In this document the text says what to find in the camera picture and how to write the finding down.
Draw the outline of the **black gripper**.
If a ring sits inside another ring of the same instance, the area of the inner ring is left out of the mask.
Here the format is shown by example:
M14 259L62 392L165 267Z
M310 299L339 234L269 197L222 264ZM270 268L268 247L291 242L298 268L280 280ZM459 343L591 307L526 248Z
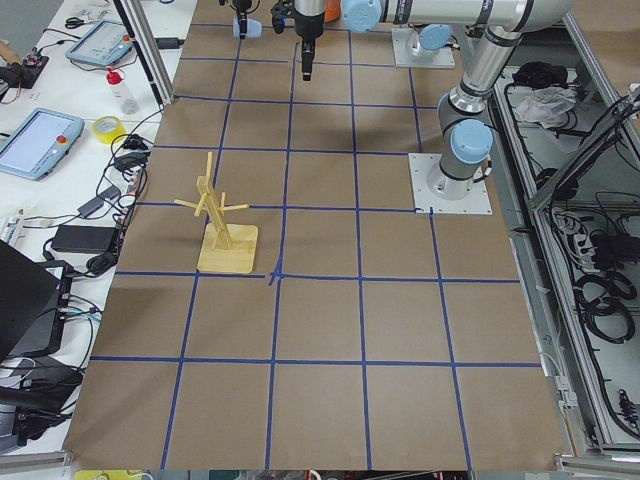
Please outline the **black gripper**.
M277 0L270 12L274 32L276 34L282 34L287 21L294 18L294 1Z
M230 4L238 17L239 38L245 39L247 34L247 17L260 6L260 0L231 0Z

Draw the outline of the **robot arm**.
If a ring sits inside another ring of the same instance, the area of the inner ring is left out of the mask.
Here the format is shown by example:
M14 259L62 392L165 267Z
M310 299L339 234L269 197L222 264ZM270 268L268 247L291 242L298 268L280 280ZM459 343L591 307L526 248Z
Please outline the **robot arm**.
M272 28L276 34L284 31L286 20L292 19L296 34L302 40L301 73L303 81L310 81L315 59L316 40L324 33L327 21L326 1L277 1L271 8ZM245 39L248 35L248 15L253 11L251 1L232 1L236 14L234 35ZM341 1L340 12L345 26L356 33L365 33L386 21L387 1ZM408 47L414 53L437 52L450 47L451 27L445 24L414 25L409 29Z
M459 84L446 94L438 117L444 152L427 174L427 186L446 200L466 197L494 136L477 116L523 34L561 20L572 1L342 1L345 25L364 33L380 23L483 25L485 31Z

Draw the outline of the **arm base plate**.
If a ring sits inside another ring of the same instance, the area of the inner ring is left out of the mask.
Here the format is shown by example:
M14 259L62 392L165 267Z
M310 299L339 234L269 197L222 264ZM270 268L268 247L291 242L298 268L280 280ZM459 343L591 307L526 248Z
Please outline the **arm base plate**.
M446 24L396 27L392 30L395 66L401 68L453 69L450 46L452 29Z
M414 209L422 214L491 215L483 171L478 167L467 180L453 180L440 169L441 155L408 155Z

